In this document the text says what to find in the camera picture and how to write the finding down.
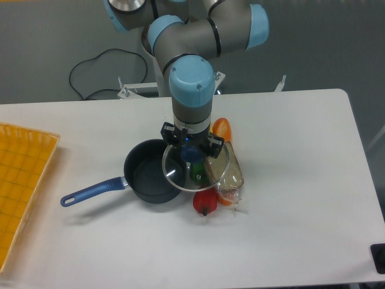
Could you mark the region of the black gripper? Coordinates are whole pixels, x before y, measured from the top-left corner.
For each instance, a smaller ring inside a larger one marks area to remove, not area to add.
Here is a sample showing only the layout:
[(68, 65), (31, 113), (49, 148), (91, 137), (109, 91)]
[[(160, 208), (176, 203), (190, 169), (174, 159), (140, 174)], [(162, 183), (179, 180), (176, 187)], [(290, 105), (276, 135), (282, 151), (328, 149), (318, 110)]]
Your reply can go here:
[(224, 146), (224, 139), (215, 134), (209, 134), (209, 127), (202, 132), (189, 134), (186, 129), (180, 130), (174, 124), (164, 122), (161, 136), (168, 145), (175, 148), (183, 145), (193, 146), (205, 151), (205, 154), (212, 158), (218, 158)]

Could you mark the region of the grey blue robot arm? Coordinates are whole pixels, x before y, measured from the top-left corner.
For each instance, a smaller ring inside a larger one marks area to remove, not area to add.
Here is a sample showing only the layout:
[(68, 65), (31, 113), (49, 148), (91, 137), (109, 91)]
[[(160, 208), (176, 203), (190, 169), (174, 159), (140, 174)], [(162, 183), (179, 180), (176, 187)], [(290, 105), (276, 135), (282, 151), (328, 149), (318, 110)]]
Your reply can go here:
[(263, 44), (270, 31), (265, 9), (245, 1), (205, 1), (205, 19), (190, 21), (186, 1), (105, 1), (119, 30), (145, 27), (147, 48), (171, 95), (174, 121), (164, 125), (164, 141), (195, 163), (216, 158), (223, 139), (211, 136), (215, 75), (210, 59)]

